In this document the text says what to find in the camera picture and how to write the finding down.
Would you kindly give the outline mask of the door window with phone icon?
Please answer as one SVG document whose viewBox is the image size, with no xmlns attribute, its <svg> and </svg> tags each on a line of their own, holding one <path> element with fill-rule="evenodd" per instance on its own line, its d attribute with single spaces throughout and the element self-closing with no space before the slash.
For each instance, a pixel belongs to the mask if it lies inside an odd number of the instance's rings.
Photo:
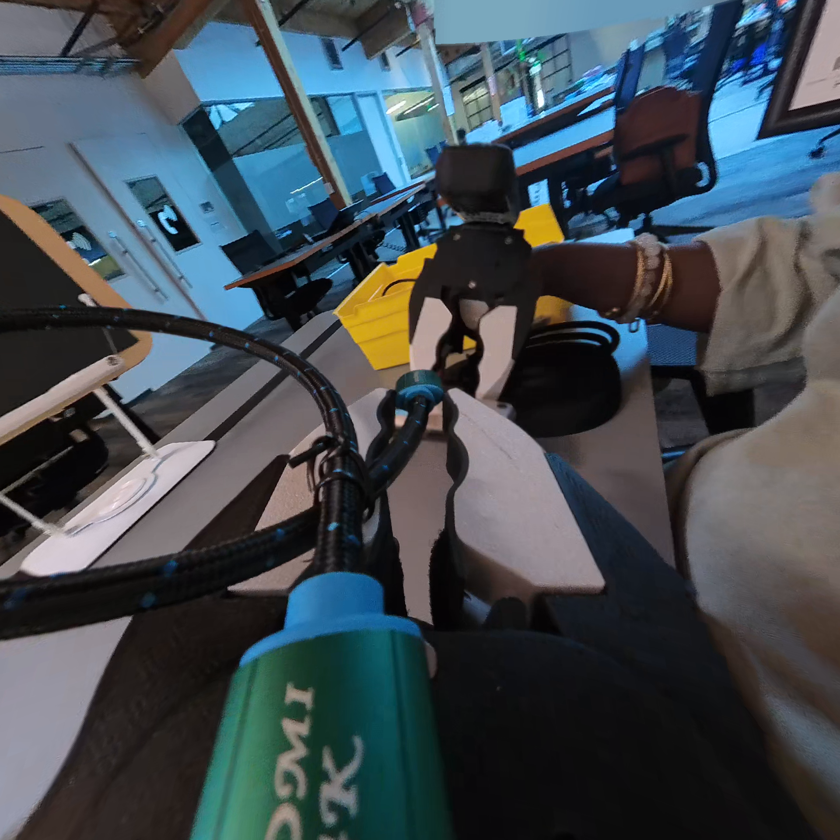
<svg viewBox="0 0 840 840">
<path fill-rule="evenodd" d="M 66 198 L 33 204 L 41 216 L 90 268 L 107 282 L 125 277 L 125 272 Z"/>
<path fill-rule="evenodd" d="M 201 240 L 156 175 L 126 181 L 126 186 L 170 248 L 181 253 Z"/>
</svg>

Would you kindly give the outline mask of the person's right hand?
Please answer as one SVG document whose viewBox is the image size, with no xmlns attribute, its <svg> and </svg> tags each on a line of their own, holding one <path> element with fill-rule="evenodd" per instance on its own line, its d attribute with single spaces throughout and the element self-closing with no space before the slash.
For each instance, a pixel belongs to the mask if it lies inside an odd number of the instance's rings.
<svg viewBox="0 0 840 840">
<path fill-rule="evenodd" d="M 543 245 L 531 252 L 529 267 L 542 297 L 621 312 L 634 292 L 637 250 L 627 244 Z"/>
</svg>

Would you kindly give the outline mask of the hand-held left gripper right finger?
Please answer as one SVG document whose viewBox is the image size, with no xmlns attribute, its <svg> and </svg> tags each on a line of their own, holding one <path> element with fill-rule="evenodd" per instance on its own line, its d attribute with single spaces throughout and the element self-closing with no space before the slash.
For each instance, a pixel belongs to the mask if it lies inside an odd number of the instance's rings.
<svg viewBox="0 0 840 840">
<path fill-rule="evenodd" d="M 530 617 L 546 596 L 602 595 L 606 581 L 548 454 L 497 406 L 454 389 L 443 402 L 444 527 L 429 564 L 437 629 L 466 627 L 467 595 Z"/>
</svg>

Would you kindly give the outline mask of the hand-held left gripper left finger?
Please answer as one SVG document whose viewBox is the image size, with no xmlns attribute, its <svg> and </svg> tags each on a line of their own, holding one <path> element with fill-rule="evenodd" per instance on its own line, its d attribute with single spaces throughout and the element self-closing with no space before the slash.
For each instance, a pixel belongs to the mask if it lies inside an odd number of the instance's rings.
<svg viewBox="0 0 840 840">
<path fill-rule="evenodd" d="M 391 533 L 398 545 L 402 593 L 407 615 L 420 623 L 433 624 L 429 563 L 434 543 L 445 527 L 446 497 L 452 481 L 446 469 L 447 445 L 441 434 L 426 434 L 409 464 L 387 491 Z M 310 508 L 312 493 L 306 470 L 284 469 L 257 529 L 279 524 Z M 247 606 L 266 606 L 284 601 L 298 578 L 308 571 L 312 551 L 232 586 L 228 593 Z"/>
</svg>

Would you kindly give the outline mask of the black office chair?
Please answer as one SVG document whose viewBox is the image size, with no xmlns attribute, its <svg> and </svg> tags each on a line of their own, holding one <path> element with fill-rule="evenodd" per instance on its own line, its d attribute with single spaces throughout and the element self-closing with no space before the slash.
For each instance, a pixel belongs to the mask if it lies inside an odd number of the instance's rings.
<svg viewBox="0 0 840 840">
<path fill-rule="evenodd" d="M 313 277 L 308 260 L 319 260 L 319 247 L 307 246 L 289 254 L 278 254 L 269 240 L 254 230 L 221 247 L 226 258 L 240 272 L 239 280 L 225 289 L 252 291 L 268 320 L 285 320 L 292 331 L 305 319 L 320 314 L 320 305 L 333 288 L 329 277 Z"/>
</svg>

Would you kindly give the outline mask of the long wooden office desk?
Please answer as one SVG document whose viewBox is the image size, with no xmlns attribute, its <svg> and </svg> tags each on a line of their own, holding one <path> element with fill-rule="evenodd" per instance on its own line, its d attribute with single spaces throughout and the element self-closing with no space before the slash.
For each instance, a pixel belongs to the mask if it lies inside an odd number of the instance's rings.
<svg viewBox="0 0 840 840">
<path fill-rule="evenodd" d="M 494 139 L 513 154 L 521 207 L 533 205 L 532 186 L 550 182 L 548 203 L 564 220 L 563 185 L 570 174 L 608 157 L 615 120 L 615 92 L 604 87 Z"/>
<path fill-rule="evenodd" d="M 375 243 L 379 235 L 397 228 L 409 251 L 419 248 L 417 230 L 409 216 L 421 200 L 431 201 L 438 209 L 434 174 L 375 199 L 338 232 L 281 255 L 227 283 L 224 289 L 252 292 L 268 320 L 284 320 L 293 332 L 298 331 L 306 320 L 319 314 L 320 304 L 332 287 L 329 278 L 314 276 L 320 268 L 345 257 L 357 286 L 381 263 Z"/>
</svg>

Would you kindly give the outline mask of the person's right forearm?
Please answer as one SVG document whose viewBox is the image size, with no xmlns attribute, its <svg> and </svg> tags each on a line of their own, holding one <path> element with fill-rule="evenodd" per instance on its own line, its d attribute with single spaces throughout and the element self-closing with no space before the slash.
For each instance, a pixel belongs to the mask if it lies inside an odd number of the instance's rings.
<svg viewBox="0 0 840 840">
<path fill-rule="evenodd" d="M 697 368 L 713 395 L 794 379 L 838 384 L 839 174 L 812 212 L 763 216 L 675 246 L 664 322 L 703 334 Z"/>
</svg>

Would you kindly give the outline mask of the black mesh cushion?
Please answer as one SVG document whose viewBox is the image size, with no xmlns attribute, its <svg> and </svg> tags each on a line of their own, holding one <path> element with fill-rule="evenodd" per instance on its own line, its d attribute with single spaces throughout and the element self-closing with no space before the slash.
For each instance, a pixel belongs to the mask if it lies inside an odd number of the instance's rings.
<svg viewBox="0 0 840 840">
<path fill-rule="evenodd" d="M 623 404 L 615 358 L 620 340 L 614 327 L 594 320 L 532 329 L 500 401 L 533 438 L 581 434 L 606 424 Z"/>
</svg>

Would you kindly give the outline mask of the brown office chair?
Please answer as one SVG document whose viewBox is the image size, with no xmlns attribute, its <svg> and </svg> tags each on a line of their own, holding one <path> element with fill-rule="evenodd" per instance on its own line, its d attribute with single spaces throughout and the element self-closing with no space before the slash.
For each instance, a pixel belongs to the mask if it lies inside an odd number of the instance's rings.
<svg viewBox="0 0 840 840">
<path fill-rule="evenodd" d="M 708 193 L 718 182 L 709 135 L 712 92 L 660 86 L 636 96 L 616 117 L 612 137 L 614 172 L 591 195 L 591 210 L 613 227 L 643 219 L 635 235 L 696 236 L 708 226 L 662 225 L 653 213 L 677 201 Z"/>
</svg>

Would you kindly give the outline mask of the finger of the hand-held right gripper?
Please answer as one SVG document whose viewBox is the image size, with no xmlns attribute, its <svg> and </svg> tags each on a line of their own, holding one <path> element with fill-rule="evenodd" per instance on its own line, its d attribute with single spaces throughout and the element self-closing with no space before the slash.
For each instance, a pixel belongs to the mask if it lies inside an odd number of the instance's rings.
<svg viewBox="0 0 840 840">
<path fill-rule="evenodd" d="M 410 339 L 410 372 L 434 373 L 444 387 L 469 384 L 464 330 L 439 298 L 426 298 Z"/>
<path fill-rule="evenodd" d="M 469 304 L 469 329 L 477 333 L 480 349 L 475 397 L 481 402 L 497 402 L 508 381 L 515 364 L 518 315 L 518 309 L 507 304 Z"/>
</svg>

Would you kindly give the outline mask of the framed white paper sign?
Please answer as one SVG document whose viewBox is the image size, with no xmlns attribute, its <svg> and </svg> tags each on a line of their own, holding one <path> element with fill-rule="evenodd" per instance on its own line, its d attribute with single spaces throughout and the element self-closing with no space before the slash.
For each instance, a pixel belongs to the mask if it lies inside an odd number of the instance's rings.
<svg viewBox="0 0 840 840">
<path fill-rule="evenodd" d="M 839 2 L 800 1 L 757 140 L 839 123 Z"/>
</svg>

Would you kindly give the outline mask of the yellow plastic bin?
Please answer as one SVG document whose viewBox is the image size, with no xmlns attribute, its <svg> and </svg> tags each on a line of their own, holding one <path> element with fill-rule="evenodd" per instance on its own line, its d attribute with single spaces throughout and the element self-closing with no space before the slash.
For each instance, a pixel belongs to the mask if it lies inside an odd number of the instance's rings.
<svg viewBox="0 0 840 840">
<path fill-rule="evenodd" d="M 531 247 L 564 241 L 547 203 L 522 210 L 515 228 Z M 375 371 L 409 363 L 408 304 L 424 262 L 435 257 L 436 250 L 437 244 L 427 245 L 398 257 L 393 265 L 378 265 L 334 310 Z M 560 298 L 540 297 L 532 329 L 568 321 L 570 308 Z"/>
</svg>

